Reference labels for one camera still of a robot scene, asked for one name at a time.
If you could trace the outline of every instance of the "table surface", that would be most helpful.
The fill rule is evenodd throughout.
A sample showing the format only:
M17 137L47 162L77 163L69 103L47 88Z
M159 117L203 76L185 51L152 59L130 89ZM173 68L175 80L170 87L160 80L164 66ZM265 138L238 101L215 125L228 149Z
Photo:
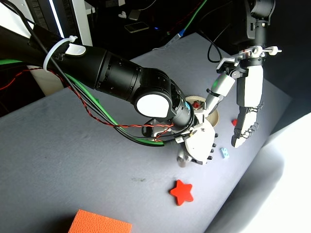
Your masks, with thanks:
M186 96L206 97L218 76L208 47L195 33L133 61L165 71ZM146 121L131 104L92 93L119 123ZM262 100L258 131L235 149L234 87L218 107L214 159L185 168L176 161L179 145L150 148L125 139L90 118L68 89L0 118L0 232L66 232L78 209L132 223L133 233L204 232L291 99L264 80ZM228 149L229 159L220 148ZM168 191L177 179L193 185L193 202L176 206Z

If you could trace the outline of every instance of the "green cable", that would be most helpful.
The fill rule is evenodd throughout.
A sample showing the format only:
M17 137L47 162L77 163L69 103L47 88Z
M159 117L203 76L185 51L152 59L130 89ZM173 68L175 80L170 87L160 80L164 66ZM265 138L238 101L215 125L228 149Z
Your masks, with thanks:
M197 13L201 10L201 8L204 6L204 4L207 2L207 0L204 0L204 2L200 5L198 9L194 12L193 16L191 17L189 23L185 26L184 31L190 26L194 18L196 17Z
M17 61L17 60L0 60L0 65L6 65L6 64L12 64L12 63L17 63L17 62L22 62L22 61ZM94 104L96 104L101 111L104 112L105 115L107 115L107 117L115 124L118 125L118 123L114 120L114 118L111 117L111 115L101 106L101 104L99 103L99 101L97 101L95 99L94 96L92 96L92 94L84 87L84 85L82 83L80 83L78 80L76 80L74 77L66 74L67 77L73 81L79 88L81 88L81 90L83 90L83 92L93 101ZM134 138L135 140L139 141L139 142L143 142L143 143L148 143L148 144L156 144L156 145L163 145L163 142L155 142L155 141L149 141L149 140L145 140L145 139L140 139L140 138Z

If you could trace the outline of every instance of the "red star-shaped block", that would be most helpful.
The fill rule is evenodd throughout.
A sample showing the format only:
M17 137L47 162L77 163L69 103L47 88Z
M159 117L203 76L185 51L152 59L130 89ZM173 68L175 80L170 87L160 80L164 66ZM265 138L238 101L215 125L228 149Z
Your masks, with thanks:
M176 182L176 188L170 191L170 194L176 197L177 205L182 205L184 201L193 201L193 197L190 193L192 184L184 184L181 180Z

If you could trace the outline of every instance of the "robotic hand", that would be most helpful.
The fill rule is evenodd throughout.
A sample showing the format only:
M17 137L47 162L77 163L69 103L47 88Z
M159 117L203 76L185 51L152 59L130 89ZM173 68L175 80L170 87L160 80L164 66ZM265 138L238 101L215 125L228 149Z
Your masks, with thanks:
M0 17L5 19L0 20L1 57L42 66L46 54L38 49L37 40L34 40L29 29L26 29L25 22L8 8L8 1L0 2ZM212 159L210 152L216 146L214 138L218 136L205 117L227 96L237 80L237 104L240 106L240 114L232 145L241 145L258 125L256 118L262 107L262 64L265 56L280 52L277 47L265 45L265 30L270 24L274 0L244 3L247 19L251 21L247 20L246 23L250 23L253 28L247 33L248 40L242 43L239 41L238 44L248 46L238 54L220 61L217 66L220 76L212 88L207 90L208 96L202 110L193 110L179 87L163 71L141 67L105 49L67 42L56 48L52 57L67 74L88 87L132 103L139 114L152 118L149 124L164 122L173 125L164 130L150 127L145 136L150 138L163 131L171 131L171 138L183 148L178 160L203 165ZM62 39L31 22L28 23L48 50ZM48 69L55 69L55 64L48 63Z

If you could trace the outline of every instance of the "orange box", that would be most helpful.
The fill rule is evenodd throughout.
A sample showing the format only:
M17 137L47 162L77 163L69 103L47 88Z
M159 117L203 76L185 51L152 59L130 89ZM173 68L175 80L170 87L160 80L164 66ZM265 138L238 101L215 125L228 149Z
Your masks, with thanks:
M69 233L130 233L132 224L79 210Z

